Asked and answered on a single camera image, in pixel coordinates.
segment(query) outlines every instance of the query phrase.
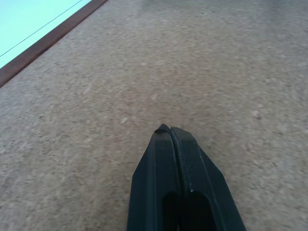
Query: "brown edge trim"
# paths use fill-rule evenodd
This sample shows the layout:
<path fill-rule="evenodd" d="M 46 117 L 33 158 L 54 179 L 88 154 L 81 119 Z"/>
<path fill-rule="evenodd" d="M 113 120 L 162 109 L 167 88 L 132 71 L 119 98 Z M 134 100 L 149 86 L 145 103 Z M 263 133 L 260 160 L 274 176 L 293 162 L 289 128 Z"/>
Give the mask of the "brown edge trim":
<path fill-rule="evenodd" d="M 92 0 L 0 69 L 0 88 L 108 0 Z"/>

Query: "floor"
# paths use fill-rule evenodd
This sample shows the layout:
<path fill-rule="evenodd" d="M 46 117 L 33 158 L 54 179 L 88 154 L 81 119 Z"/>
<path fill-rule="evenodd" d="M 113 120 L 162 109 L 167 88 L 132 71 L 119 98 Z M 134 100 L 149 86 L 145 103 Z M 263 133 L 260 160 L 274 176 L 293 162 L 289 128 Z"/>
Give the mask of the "floor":
<path fill-rule="evenodd" d="M 161 124 L 248 231 L 308 230 L 306 0 L 110 0 L 0 89 L 0 230 L 125 230 Z"/>
<path fill-rule="evenodd" d="M 0 68 L 89 1 L 0 0 Z"/>

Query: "gray carpet floor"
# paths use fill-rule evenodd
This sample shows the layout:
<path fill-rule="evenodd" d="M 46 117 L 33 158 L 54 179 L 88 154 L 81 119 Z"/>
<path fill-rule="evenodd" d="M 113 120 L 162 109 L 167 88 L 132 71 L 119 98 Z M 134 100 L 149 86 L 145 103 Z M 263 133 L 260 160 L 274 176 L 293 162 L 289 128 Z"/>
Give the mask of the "gray carpet floor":
<path fill-rule="evenodd" d="M 161 123 L 249 231 L 308 230 L 306 0 L 110 0 L 0 89 L 0 230 L 125 230 Z"/>

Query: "light blue surface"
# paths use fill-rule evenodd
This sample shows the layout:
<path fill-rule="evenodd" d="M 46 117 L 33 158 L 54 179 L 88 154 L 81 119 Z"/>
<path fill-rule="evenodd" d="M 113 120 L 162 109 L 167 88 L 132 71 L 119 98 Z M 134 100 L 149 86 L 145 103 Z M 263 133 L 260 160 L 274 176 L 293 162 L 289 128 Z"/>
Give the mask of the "light blue surface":
<path fill-rule="evenodd" d="M 90 0 L 0 0 L 0 68 Z"/>

